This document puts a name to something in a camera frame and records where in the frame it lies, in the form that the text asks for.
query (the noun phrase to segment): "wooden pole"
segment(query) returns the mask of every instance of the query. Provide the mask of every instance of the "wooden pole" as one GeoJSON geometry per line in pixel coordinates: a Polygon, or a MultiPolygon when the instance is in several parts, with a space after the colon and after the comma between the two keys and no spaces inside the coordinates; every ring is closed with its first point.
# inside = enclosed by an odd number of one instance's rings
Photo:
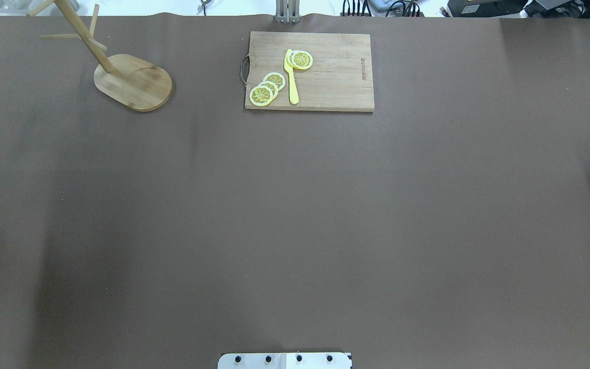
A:
{"type": "Polygon", "coordinates": [[[43,35],[40,39],[78,39],[79,35],[76,33],[63,33],[62,35],[43,35]]]}
{"type": "Polygon", "coordinates": [[[106,73],[113,72],[115,67],[111,64],[110,60],[108,60],[108,57],[103,50],[88,41],[89,39],[92,39],[92,35],[77,15],[77,12],[72,9],[72,5],[68,3],[68,0],[56,0],[54,3],[60,12],[63,13],[65,19],[68,20],[68,23],[70,23],[72,28],[77,31],[77,35],[79,35],[80,39],[97,59],[103,70],[106,70],[106,73]]]}
{"type": "Polygon", "coordinates": [[[98,42],[95,39],[88,39],[88,42],[90,42],[91,44],[95,45],[96,47],[100,48],[103,51],[108,50],[108,48],[106,47],[106,45],[102,44],[101,42],[98,42]]]}
{"type": "Polygon", "coordinates": [[[45,0],[37,8],[28,12],[28,14],[26,14],[26,16],[37,16],[39,12],[42,12],[43,10],[45,10],[49,5],[52,5],[52,3],[54,3],[54,0],[45,0]]]}
{"type": "Polygon", "coordinates": [[[92,37],[94,37],[94,28],[97,25],[97,15],[99,14],[99,4],[94,5],[94,11],[92,12],[92,19],[91,19],[91,28],[90,32],[92,37]]]}

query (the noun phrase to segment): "yellow knife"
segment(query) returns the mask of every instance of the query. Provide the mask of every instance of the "yellow knife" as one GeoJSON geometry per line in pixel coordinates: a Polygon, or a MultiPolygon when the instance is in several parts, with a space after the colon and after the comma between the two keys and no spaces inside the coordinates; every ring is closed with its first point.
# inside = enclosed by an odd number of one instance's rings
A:
{"type": "Polygon", "coordinates": [[[288,49],[288,51],[286,51],[286,56],[284,56],[284,70],[288,73],[288,97],[290,98],[290,103],[297,105],[300,102],[300,96],[297,94],[297,86],[295,86],[293,67],[288,63],[288,56],[291,51],[292,49],[288,49]]]}

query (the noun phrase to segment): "cable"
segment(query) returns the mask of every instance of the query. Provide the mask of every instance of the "cable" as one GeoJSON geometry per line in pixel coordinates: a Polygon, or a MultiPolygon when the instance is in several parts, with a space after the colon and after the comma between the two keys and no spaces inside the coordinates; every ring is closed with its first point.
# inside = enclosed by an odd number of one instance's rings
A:
{"type": "Polygon", "coordinates": [[[335,14],[335,7],[332,4],[332,0],[327,0],[327,3],[329,4],[329,14],[335,14]]]}
{"type": "Polygon", "coordinates": [[[404,8],[407,6],[407,4],[405,4],[405,2],[402,2],[401,0],[398,0],[397,2],[394,2],[393,4],[391,4],[391,7],[389,7],[388,11],[386,12],[385,16],[388,16],[388,14],[390,14],[391,10],[393,10],[393,6],[395,6],[395,4],[402,4],[402,10],[404,10],[404,8]]]}
{"type": "Polygon", "coordinates": [[[206,4],[210,3],[212,0],[199,0],[199,2],[201,3],[199,5],[199,8],[197,8],[197,14],[199,14],[199,12],[204,12],[204,16],[206,16],[206,4]]]}
{"type": "Polygon", "coordinates": [[[393,4],[391,4],[391,7],[389,7],[388,11],[386,12],[386,16],[388,16],[388,14],[390,14],[391,11],[393,11],[393,14],[395,14],[395,10],[393,9],[393,6],[396,4],[402,4],[402,16],[407,16],[407,17],[418,17],[420,16],[420,6],[416,3],[414,3],[415,0],[398,0],[397,2],[394,2],[393,4]]]}
{"type": "Polygon", "coordinates": [[[372,16],[370,7],[368,6],[368,0],[363,0],[363,8],[361,9],[361,16],[366,16],[366,9],[368,9],[368,16],[372,16]]]}

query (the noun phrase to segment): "metal bracket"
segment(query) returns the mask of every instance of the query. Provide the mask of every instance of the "metal bracket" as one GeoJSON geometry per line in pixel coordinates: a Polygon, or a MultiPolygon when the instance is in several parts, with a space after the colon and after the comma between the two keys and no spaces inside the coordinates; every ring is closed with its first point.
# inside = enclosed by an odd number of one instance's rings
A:
{"type": "Polygon", "coordinates": [[[225,354],[218,369],[352,369],[351,353],[225,354]]]}
{"type": "Polygon", "coordinates": [[[300,23],[300,0],[277,0],[277,23],[300,23]]]}

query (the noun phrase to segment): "black device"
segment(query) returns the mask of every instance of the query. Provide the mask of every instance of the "black device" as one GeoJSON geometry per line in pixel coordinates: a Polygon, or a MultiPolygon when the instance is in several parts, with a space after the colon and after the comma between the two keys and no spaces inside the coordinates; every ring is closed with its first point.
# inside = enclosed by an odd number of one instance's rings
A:
{"type": "Polygon", "coordinates": [[[489,18],[520,13],[526,0],[449,0],[454,17],[489,18]]]}
{"type": "Polygon", "coordinates": [[[533,18],[590,18],[590,0],[534,0],[525,12],[533,18]]]}

